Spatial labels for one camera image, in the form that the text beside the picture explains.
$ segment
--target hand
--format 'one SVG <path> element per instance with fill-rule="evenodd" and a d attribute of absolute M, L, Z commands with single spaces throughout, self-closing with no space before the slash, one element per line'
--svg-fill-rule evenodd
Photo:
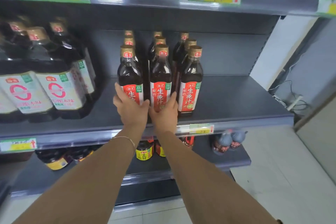
<path fill-rule="evenodd" d="M 145 129 L 149 100 L 144 101 L 140 106 L 124 93 L 118 83 L 114 86 L 117 94 L 113 97 L 113 104 L 117 107 L 124 126 L 140 126 Z"/>
<path fill-rule="evenodd" d="M 156 112 L 152 107 L 149 107 L 149 115 L 157 134 L 166 131 L 175 134 L 177 126 L 177 107 L 176 92 L 171 95 L 165 108 L 160 112 Z"/>

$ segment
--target forearm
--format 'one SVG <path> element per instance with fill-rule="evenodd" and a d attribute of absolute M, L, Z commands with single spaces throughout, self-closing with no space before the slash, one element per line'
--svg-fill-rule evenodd
<path fill-rule="evenodd" d="M 194 224 L 276 224 L 274 218 L 214 164 L 171 132 L 157 135 Z"/>
<path fill-rule="evenodd" d="M 142 131 L 126 127 L 115 137 L 126 136 L 137 146 Z M 112 139 L 63 175 L 14 224 L 106 224 L 133 155 L 130 140 Z"/>

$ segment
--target tiled floor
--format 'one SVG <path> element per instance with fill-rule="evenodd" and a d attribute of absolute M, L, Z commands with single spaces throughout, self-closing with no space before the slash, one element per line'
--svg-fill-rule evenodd
<path fill-rule="evenodd" d="M 237 183 L 285 224 L 335 223 L 336 187 L 288 127 L 249 129 L 243 143 L 252 165 L 232 169 Z M 8 199 L 0 224 L 10 224 L 35 199 Z M 113 212 L 109 224 L 191 223 L 183 201 Z"/>

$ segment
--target silver bracelet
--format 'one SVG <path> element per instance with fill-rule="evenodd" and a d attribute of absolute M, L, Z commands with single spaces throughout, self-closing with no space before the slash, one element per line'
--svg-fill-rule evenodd
<path fill-rule="evenodd" d="M 137 148 L 135 147 L 134 142 L 133 142 L 131 139 L 129 139 L 127 136 L 117 136 L 117 137 L 113 137 L 112 139 L 115 139 L 115 138 L 121 138 L 121 137 L 127 138 L 128 140 L 130 140 L 130 141 L 132 142 L 133 147 L 134 147 L 134 152 L 135 152 L 135 150 L 136 150 Z"/>

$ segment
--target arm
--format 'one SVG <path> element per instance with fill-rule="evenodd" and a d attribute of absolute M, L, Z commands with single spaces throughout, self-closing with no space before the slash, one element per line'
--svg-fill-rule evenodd
<path fill-rule="evenodd" d="M 149 101 L 138 106 L 118 84 L 115 89 L 113 103 L 124 124 L 115 137 L 128 137 L 137 147 L 147 123 Z M 127 138 L 109 141 L 63 175 L 13 224 L 107 223 L 134 155 L 132 142 Z"/>
<path fill-rule="evenodd" d="M 250 194 L 175 136 L 175 99 L 173 93 L 161 112 L 149 108 L 149 114 L 192 222 L 276 224 Z"/>

